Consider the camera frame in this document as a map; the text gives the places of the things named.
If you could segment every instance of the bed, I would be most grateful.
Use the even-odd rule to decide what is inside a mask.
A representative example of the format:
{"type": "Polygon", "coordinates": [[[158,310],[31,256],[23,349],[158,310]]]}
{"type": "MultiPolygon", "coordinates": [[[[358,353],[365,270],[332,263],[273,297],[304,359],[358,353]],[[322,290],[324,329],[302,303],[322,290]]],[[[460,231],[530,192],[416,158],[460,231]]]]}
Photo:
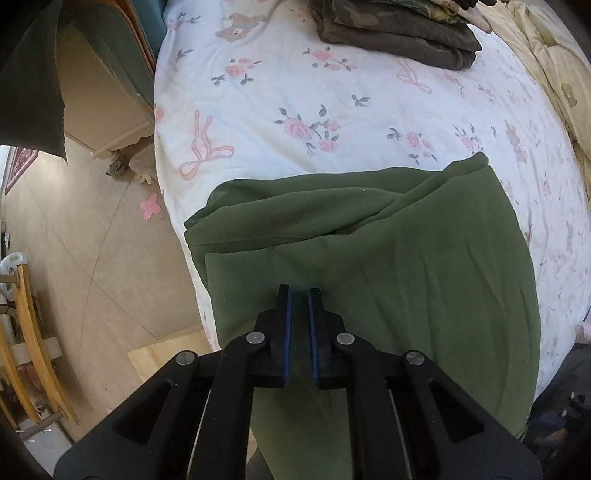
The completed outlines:
{"type": "Polygon", "coordinates": [[[318,39],[302,0],[170,1],[155,73],[158,179],[207,338],[211,301],[184,221],[233,179],[392,166],[441,170],[482,151],[517,214],[541,317],[536,394],[571,349],[590,303],[582,175],[552,104],[496,35],[452,72],[318,39]]]}

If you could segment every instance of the red rug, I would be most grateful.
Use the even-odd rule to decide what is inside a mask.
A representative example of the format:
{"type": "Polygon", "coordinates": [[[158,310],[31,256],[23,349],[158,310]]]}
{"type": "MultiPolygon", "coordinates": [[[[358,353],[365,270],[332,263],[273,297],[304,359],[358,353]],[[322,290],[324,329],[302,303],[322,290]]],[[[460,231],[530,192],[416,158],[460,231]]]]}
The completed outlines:
{"type": "Polygon", "coordinates": [[[25,170],[31,163],[33,163],[38,155],[39,150],[31,150],[30,148],[21,147],[16,148],[12,163],[10,165],[10,171],[8,172],[5,193],[8,193],[12,186],[17,182],[19,177],[25,173],[25,170]]]}

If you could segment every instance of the green cloth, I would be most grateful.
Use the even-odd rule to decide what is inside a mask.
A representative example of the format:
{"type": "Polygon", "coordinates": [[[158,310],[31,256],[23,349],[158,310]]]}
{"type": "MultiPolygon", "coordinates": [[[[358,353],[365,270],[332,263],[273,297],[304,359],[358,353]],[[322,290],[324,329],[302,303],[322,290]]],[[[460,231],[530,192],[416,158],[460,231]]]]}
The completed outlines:
{"type": "Polygon", "coordinates": [[[419,13],[424,17],[445,23],[466,23],[466,19],[431,0],[365,0],[374,4],[397,5],[419,13]]]}
{"type": "Polygon", "coordinates": [[[310,0],[322,41],[408,57],[434,67],[460,70],[481,50],[464,24],[439,23],[394,5],[361,0],[310,0]]]}
{"type": "MultiPolygon", "coordinates": [[[[513,208],[482,153],[441,172],[393,167],[221,184],[186,222],[222,346],[319,287],[376,348],[425,352],[513,435],[534,399],[540,317],[513,208]]],[[[351,477],[346,400],[316,390],[295,325],[286,390],[257,390],[252,429],[277,480],[351,477]]]]}

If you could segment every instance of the tiled floor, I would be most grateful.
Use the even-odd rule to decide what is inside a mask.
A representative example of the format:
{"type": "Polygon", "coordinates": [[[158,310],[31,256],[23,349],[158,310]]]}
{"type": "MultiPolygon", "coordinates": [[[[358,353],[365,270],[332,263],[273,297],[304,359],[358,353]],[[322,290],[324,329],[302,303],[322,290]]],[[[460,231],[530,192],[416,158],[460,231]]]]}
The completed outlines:
{"type": "Polygon", "coordinates": [[[139,206],[158,187],[108,177],[72,141],[66,152],[67,164],[41,153],[1,210],[64,353],[56,370],[80,417],[64,423],[76,440],[140,385],[128,351],[200,320],[164,203],[149,221],[139,206]]]}

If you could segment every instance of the teddy bear print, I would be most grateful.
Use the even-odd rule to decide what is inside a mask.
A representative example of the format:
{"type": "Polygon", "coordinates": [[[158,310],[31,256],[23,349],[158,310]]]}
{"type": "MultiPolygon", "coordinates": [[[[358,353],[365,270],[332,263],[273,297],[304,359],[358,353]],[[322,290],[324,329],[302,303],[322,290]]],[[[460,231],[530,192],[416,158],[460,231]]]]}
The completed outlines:
{"type": "Polygon", "coordinates": [[[242,14],[232,14],[229,17],[229,20],[232,21],[232,25],[230,25],[228,28],[220,30],[219,32],[216,32],[216,36],[223,38],[228,42],[233,42],[240,40],[241,38],[246,38],[250,30],[255,28],[259,22],[266,21],[267,18],[264,15],[246,17],[242,14]]]}
{"type": "Polygon", "coordinates": [[[579,103],[579,102],[574,97],[573,88],[570,86],[570,84],[563,83],[561,85],[561,87],[562,87],[562,93],[564,95],[564,98],[569,103],[570,107],[573,108],[573,107],[577,106],[577,103],[579,103]]]}

